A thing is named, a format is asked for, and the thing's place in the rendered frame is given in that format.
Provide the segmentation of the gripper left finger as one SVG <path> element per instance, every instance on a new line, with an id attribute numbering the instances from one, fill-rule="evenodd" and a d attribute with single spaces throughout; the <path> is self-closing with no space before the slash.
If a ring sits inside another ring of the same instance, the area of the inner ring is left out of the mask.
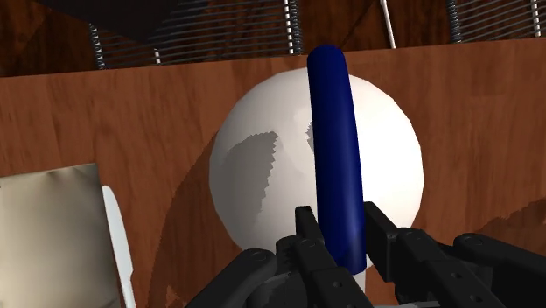
<path id="1" fill-rule="evenodd" d="M 186 308 L 373 308 L 328 253 L 309 206 L 295 209 L 295 222 L 276 253 L 243 250 Z"/>

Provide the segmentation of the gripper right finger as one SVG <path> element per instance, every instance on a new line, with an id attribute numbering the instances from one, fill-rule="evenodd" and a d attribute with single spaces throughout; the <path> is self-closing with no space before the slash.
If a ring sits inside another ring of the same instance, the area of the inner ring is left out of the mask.
<path id="1" fill-rule="evenodd" d="M 419 228 L 396 227 L 364 204 L 367 254 L 402 303 L 436 300 L 441 308 L 546 308 L 546 256 L 483 234 L 452 245 Z"/>

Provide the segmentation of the dark blue cylindrical stick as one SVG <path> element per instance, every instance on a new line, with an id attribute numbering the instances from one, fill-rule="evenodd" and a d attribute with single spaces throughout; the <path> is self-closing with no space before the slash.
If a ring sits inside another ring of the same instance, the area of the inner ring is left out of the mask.
<path id="1" fill-rule="evenodd" d="M 361 162 L 343 52 L 314 48 L 307 58 L 318 224 L 334 261 L 353 274 L 367 267 Z"/>

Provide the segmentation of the white round bowl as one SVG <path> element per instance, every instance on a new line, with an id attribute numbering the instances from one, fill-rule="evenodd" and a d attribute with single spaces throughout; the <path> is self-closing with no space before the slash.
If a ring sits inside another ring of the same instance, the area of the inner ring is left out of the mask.
<path id="1" fill-rule="evenodd" d="M 424 189 L 416 133 L 388 94 L 362 78 L 349 80 L 363 199 L 408 228 Z M 234 105 L 214 140 L 209 185 L 215 210 L 241 249 L 273 251 L 294 234 L 295 208 L 317 204 L 305 69 L 271 76 Z"/>

